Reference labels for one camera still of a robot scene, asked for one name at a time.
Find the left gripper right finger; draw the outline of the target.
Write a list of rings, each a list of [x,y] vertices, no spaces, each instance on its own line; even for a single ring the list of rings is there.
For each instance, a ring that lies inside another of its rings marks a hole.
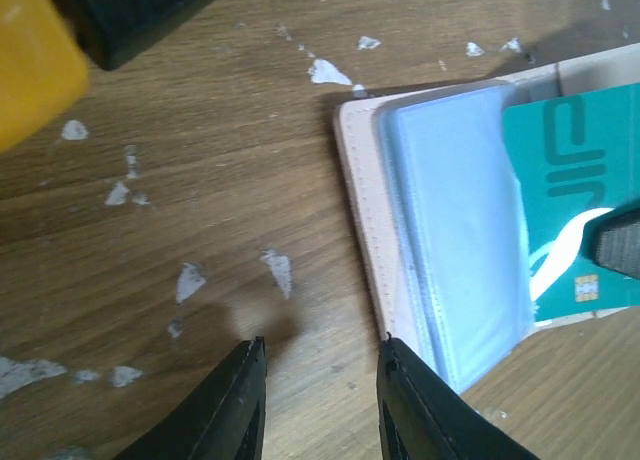
[[[385,459],[534,459],[457,395],[401,339],[381,342],[377,399]]]

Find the beige card holder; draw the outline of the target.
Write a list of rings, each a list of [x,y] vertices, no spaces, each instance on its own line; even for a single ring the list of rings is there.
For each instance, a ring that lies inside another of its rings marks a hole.
[[[334,129],[379,329],[454,391],[529,335],[627,308],[538,323],[509,107],[637,84],[628,45],[488,80],[351,100]]]

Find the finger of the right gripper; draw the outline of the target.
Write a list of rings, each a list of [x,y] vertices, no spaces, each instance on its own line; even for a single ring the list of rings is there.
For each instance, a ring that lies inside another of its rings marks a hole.
[[[582,254],[595,265],[639,279],[639,199],[590,220]]]

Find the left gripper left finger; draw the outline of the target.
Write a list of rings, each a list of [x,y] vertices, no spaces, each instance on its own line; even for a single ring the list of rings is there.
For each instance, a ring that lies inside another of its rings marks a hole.
[[[264,339],[238,343],[162,421],[118,459],[260,459],[266,415]]]

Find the teal VIP card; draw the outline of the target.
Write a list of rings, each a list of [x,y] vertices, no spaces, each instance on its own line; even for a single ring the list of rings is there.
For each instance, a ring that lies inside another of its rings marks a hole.
[[[639,282],[588,254],[598,223],[639,198],[639,86],[509,107],[504,142],[521,184],[535,320],[639,303]]]

